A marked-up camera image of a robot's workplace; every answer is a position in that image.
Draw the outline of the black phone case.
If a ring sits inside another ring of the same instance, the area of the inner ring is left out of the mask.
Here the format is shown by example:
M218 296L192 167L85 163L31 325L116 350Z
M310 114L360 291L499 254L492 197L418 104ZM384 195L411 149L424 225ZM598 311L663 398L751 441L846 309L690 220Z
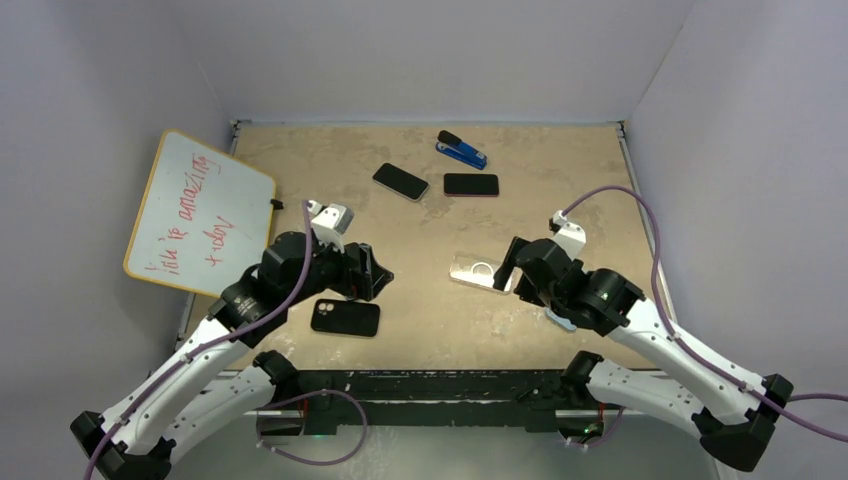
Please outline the black phone case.
M381 309L373 303L319 299L310 327L320 333L373 338L379 328Z

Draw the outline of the light blue phone case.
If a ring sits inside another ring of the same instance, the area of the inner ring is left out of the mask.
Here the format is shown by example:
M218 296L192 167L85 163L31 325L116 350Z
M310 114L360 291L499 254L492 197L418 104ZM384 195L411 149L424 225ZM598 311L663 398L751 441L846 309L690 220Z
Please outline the light blue phone case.
M570 320L557 315L550 308L546 308L544 312L545 316L561 329L567 332L575 332L577 330L577 327Z

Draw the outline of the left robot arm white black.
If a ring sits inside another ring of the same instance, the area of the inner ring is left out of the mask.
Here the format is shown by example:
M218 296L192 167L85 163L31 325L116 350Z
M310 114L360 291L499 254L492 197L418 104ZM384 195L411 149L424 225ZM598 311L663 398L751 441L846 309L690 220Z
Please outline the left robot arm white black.
M393 279L368 244L324 242L313 229L279 235L139 387L106 411L84 411L72 421L71 432L88 457L84 478L163 479L196 444L236 417L266 407L306 406L312 393L275 350L257 354L225 383L217 377L284 325L290 307L327 290L369 306Z

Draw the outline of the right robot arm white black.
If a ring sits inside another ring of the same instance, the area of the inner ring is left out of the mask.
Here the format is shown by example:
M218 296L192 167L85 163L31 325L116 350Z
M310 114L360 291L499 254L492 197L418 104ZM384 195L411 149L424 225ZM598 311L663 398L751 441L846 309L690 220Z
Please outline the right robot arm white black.
M514 290L521 300L629 348L663 373L654 377L580 351L562 375L569 404L595 400L636 410L685 431L731 468L755 469L776 430L778 410L792 394L791 382L737 367L684 330L665 326L636 285L613 270L585 271L551 239L514 238L495 285L503 286L514 268L522 272Z

